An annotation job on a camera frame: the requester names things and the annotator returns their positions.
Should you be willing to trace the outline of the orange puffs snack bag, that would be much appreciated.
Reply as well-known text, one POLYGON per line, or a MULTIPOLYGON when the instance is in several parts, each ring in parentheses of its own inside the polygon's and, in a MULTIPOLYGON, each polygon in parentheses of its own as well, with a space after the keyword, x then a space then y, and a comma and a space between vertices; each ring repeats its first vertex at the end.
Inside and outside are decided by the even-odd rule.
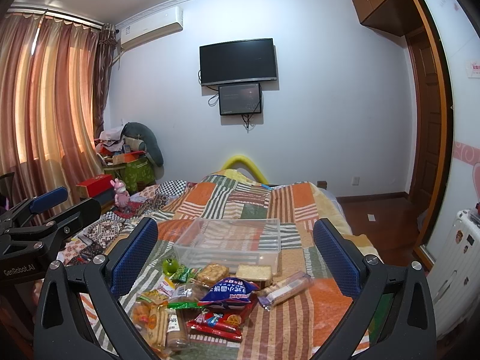
POLYGON ((133 324, 140 330, 154 329, 157 324, 157 304, 145 300, 135 301, 130 312, 133 324))

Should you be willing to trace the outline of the orange label pastry pack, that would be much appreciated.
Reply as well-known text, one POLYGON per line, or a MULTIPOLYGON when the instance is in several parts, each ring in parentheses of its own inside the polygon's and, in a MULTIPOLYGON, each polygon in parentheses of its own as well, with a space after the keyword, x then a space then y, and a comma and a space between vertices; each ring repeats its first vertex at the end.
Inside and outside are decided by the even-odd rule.
POLYGON ((168 307, 166 304, 153 306, 150 310, 146 330, 146 341, 152 348, 164 349, 168 327, 168 307))

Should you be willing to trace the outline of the long purple biscuit pack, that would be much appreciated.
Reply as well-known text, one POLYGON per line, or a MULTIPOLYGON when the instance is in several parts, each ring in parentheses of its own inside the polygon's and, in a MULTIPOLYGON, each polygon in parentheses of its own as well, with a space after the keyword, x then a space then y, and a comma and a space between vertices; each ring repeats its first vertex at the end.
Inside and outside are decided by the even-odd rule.
POLYGON ((298 271, 295 274, 258 291, 257 299, 264 309, 270 311, 273 307, 286 302, 308 289, 312 284, 313 279, 309 274, 298 271))

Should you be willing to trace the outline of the green snack bag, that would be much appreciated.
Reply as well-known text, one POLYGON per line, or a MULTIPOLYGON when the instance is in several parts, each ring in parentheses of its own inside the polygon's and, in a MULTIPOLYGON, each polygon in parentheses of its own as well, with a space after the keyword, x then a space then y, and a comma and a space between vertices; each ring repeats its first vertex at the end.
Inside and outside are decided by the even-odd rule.
POLYGON ((180 265, 180 267, 176 270, 176 272, 170 276, 170 280, 174 284, 186 284, 194 280, 198 273, 199 273, 198 268, 180 265))

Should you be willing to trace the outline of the brown cake roll pack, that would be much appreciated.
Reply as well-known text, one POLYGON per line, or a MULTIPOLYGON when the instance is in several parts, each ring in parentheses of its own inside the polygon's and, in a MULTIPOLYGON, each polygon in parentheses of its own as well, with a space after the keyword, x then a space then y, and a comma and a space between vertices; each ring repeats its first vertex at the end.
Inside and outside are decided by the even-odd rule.
POLYGON ((168 309, 166 347, 172 351, 183 350, 190 343, 182 310, 168 309))

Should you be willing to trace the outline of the round cracker pack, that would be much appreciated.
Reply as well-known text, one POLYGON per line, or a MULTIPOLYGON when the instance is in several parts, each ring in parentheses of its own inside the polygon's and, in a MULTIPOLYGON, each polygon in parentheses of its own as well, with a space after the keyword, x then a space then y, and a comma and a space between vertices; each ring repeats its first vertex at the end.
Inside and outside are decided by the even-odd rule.
POLYGON ((230 269, 228 267, 218 263, 210 263, 204 267, 194 279, 199 284, 210 288, 229 275, 230 269))

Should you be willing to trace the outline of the square toast cracker pack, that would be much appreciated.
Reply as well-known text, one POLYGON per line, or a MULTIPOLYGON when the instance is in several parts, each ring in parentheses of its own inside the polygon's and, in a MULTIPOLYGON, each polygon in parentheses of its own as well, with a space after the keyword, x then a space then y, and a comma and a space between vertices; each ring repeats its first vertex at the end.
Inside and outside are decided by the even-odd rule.
POLYGON ((240 264, 236 269, 236 277, 245 281, 268 282, 272 279, 272 267, 240 264))

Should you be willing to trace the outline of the blue snack bag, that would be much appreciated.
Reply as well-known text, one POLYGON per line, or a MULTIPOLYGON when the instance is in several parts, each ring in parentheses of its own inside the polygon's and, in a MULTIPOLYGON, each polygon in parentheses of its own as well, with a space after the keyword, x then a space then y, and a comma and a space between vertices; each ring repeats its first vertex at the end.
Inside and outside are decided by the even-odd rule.
POLYGON ((250 281, 226 277, 215 283, 197 304, 223 309, 243 308, 251 303, 251 295, 259 289, 250 281))

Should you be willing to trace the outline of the red snack bag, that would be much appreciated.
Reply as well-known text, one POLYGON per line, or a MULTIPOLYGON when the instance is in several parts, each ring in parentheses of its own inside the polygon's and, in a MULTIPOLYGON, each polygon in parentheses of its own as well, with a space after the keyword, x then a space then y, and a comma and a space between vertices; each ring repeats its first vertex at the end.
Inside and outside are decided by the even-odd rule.
POLYGON ((254 305, 242 310, 210 310, 207 308, 186 323, 193 332, 205 333, 228 341, 242 341, 242 326, 247 321, 254 305))

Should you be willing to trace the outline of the red gift box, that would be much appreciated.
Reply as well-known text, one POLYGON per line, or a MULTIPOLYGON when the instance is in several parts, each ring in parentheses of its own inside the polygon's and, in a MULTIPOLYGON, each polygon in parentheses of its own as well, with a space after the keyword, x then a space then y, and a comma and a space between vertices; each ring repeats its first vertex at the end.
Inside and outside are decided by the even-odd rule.
POLYGON ((112 181, 111 175, 96 175, 95 177, 78 183, 76 185, 76 191, 80 198, 97 197, 112 188, 112 181))

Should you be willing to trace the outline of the pink plush toy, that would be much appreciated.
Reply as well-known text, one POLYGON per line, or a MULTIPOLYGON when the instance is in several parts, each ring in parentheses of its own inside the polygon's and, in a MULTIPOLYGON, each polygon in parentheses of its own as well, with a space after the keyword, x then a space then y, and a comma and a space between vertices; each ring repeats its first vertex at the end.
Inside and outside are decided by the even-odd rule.
POLYGON ((126 189, 126 184, 118 178, 111 180, 110 183, 115 193, 115 205, 120 209, 125 209, 130 200, 130 195, 126 189))

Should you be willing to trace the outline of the green cardboard box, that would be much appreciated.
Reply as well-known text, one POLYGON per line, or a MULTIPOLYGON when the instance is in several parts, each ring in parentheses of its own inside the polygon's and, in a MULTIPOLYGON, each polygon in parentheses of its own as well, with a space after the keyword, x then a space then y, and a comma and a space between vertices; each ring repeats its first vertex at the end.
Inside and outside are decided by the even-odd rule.
POLYGON ((103 172, 113 179, 122 180, 130 194, 141 192, 155 184, 154 168, 147 157, 141 157, 130 163, 105 166, 103 172))

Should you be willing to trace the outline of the grey plush pillow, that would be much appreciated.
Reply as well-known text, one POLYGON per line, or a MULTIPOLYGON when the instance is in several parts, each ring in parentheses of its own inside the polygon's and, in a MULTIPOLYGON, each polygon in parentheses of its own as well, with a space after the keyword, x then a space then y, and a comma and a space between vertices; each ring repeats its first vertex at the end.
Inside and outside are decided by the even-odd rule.
POLYGON ((139 122, 128 122, 122 129, 122 135, 143 141, 145 144, 144 151, 149 160, 157 167, 162 167, 164 165, 164 157, 158 145, 158 141, 149 127, 139 122))

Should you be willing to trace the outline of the green apple toy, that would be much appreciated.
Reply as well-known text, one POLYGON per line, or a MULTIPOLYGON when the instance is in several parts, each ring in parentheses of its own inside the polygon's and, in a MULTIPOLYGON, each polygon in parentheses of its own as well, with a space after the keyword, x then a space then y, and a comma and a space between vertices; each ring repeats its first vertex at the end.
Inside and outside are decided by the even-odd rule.
POLYGON ((166 276, 171 276, 179 269, 180 264, 176 258, 166 258, 162 261, 162 270, 166 276))

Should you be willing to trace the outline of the pink orange curtain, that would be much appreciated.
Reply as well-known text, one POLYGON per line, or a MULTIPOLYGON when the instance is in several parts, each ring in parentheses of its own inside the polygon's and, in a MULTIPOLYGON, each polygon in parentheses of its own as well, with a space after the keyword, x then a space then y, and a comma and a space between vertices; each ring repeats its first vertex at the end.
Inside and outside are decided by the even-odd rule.
POLYGON ((1 173, 13 200, 67 189, 101 173, 95 151, 106 99, 106 33, 50 15, 1 20, 1 173))

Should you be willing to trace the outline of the clear plastic storage box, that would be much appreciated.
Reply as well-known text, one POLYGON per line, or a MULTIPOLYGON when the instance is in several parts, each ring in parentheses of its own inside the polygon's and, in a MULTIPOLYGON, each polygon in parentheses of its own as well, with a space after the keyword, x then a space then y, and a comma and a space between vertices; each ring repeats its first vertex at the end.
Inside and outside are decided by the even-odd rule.
POLYGON ((236 272, 240 264, 279 271, 281 228, 278 219, 195 219, 173 245, 179 263, 203 268, 218 263, 236 272))

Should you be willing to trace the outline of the patchwork striped bedspread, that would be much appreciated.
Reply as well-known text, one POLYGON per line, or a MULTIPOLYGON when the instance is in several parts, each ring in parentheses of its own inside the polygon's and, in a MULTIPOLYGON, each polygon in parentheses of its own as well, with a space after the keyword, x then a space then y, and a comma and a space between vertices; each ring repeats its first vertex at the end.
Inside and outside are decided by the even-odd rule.
POLYGON ((136 214, 103 214, 74 236, 58 254, 68 266, 87 263, 110 252, 141 219, 154 219, 158 239, 120 304, 136 323, 144 322, 137 299, 164 289, 166 258, 202 269, 216 263, 234 271, 241 264, 270 266, 275 281, 305 272, 309 289, 271 310, 256 306, 235 343, 193 332, 172 359, 309 359, 345 314, 350 300, 339 291, 315 247, 312 231, 318 219, 329 219, 363 254, 375 248, 366 236, 356 236, 334 197, 314 184, 300 182, 269 187, 240 172, 227 170, 201 182, 168 181, 133 197, 136 214))

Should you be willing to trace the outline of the white air conditioner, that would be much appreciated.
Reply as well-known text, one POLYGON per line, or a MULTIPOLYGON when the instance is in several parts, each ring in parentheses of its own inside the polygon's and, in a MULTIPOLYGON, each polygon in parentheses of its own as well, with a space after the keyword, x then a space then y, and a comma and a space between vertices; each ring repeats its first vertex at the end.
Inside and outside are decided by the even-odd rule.
POLYGON ((131 50, 149 41, 183 30, 183 10, 171 7, 126 25, 120 30, 120 51, 131 50))

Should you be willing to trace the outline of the wooden wardrobe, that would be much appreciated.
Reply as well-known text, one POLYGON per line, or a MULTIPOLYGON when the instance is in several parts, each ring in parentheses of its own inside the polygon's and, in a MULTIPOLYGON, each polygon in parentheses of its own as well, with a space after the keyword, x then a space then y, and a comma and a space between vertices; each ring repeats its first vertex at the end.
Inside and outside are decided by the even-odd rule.
POLYGON ((413 121, 408 200, 420 213, 413 253, 431 268, 435 258, 427 243, 447 189, 453 139, 452 89, 438 26, 426 0, 352 2, 364 27, 400 38, 406 45, 413 121))

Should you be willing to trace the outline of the small wall monitor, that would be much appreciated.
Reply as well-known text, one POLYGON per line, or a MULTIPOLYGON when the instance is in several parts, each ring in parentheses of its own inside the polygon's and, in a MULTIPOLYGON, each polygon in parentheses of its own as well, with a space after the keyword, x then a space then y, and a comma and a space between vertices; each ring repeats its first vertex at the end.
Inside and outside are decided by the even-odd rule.
POLYGON ((259 83, 220 85, 221 116, 242 116, 262 113, 262 91, 259 83))

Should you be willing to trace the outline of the large wall television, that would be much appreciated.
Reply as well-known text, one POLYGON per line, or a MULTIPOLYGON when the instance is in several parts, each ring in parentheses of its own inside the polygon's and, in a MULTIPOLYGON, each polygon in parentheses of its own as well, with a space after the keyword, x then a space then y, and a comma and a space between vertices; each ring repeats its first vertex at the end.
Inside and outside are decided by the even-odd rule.
POLYGON ((227 41, 199 47, 202 86, 278 79, 272 38, 227 41))

